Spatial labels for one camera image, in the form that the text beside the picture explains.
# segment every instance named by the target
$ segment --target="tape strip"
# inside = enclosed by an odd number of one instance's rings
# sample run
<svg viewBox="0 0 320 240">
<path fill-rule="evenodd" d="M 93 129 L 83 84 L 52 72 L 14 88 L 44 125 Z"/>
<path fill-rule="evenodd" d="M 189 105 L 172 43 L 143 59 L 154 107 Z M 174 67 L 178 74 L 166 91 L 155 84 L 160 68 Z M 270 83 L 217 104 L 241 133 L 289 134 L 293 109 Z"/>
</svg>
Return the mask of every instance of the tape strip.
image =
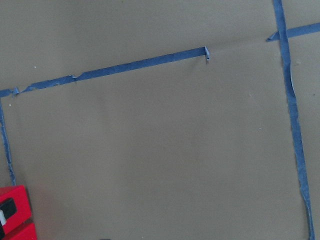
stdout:
<svg viewBox="0 0 320 240">
<path fill-rule="evenodd" d="M 295 28 L 291 28 L 287 30 L 287 37 L 293 38 L 296 36 L 306 35 L 306 34 L 313 34 L 316 32 L 320 32 L 320 22 L 305 26 L 298 26 Z M 275 32 L 270 37 L 266 39 L 267 42 L 272 42 L 280 39 L 279 32 Z"/>
<path fill-rule="evenodd" d="M 298 114 L 297 99 L 296 99 L 296 94 L 294 91 L 292 76 L 291 76 L 291 57 L 290 57 L 289 41 L 287 36 L 285 13 L 284 13 L 282 0 L 273 0 L 273 5 L 274 5 L 276 24 L 279 31 L 280 48 L 281 48 L 281 55 L 283 60 L 284 83 L 285 83 L 286 96 L 288 100 L 293 145 L 294 145 L 294 151 L 295 151 L 298 178 L 300 182 L 300 192 L 303 197 L 305 208 L 306 208 L 308 228 L 309 228 L 309 240 L 315 240 L 307 169 L 306 169 L 304 148 L 302 144 L 301 129 L 300 129 L 300 124 L 298 119 L 299 114 Z"/>
<path fill-rule="evenodd" d="M 7 97 L 9 95 L 14 96 L 17 94 L 30 92 L 36 89 L 46 89 L 46 88 L 50 88 L 58 85 L 64 85 L 64 84 L 69 84 L 77 81 L 93 79 L 93 78 L 98 78 L 98 77 L 112 75 L 112 74 L 118 74 L 122 72 L 132 71 L 136 69 L 151 67 L 155 65 L 180 61 L 183 59 L 189 59 L 189 58 L 194 58 L 199 56 L 206 56 L 207 60 L 210 59 L 210 53 L 207 47 L 204 46 L 204 47 L 199 47 L 199 48 L 195 48 L 187 51 L 180 51 L 180 52 L 167 54 L 163 56 L 156 56 L 153 58 L 134 61 L 134 62 L 111 66 L 111 67 L 102 68 L 102 69 L 97 69 L 93 71 L 86 71 L 78 77 L 69 75 L 69 76 L 63 76 L 63 77 L 52 79 L 52 80 L 40 81 L 40 82 L 31 84 L 23 91 L 19 91 L 17 87 L 15 87 L 14 89 L 4 89 L 4 90 L 0 90 L 0 98 Z"/>
<path fill-rule="evenodd" d="M 16 176 L 15 176 L 14 169 L 12 167 L 10 145 L 9 145 L 9 141 L 8 141 L 8 137 L 7 137 L 5 117 L 4 117 L 4 111 L 2 108 L 1 100 L 0 100 L 0 124 L 1 124 L 1 136 L 2 136 L 2 141 L 3 141 L 3 145 L 4 145 L 6 162 L 7 162 L 8 169 L 9 169 L 11 183 L 13 186 L 15 186 L 16 185 Z"/>
</svg>

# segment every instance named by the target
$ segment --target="red object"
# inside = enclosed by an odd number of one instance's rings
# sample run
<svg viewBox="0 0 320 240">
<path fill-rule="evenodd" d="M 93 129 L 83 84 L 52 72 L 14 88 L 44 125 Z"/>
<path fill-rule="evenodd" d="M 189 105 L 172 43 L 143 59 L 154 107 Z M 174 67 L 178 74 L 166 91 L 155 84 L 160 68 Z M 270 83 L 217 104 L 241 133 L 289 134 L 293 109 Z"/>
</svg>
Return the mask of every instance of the red object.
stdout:
<svg viewBox="0 0 320 240">
<path fill-rule="evenodd" d="M 35 224 L 23 223 L 5 235 L 2 240 L 37 240 Z"/>
<path fill-rule="evenodd" d="M 27 192 L 23 185 L 0 188 L 0 203 L 10 198 L 14 200 L 16 213 L 9 217 L 6 224 L 2 226 L 6 235 L 28 220 L 32 215 Z"/>
</svg>

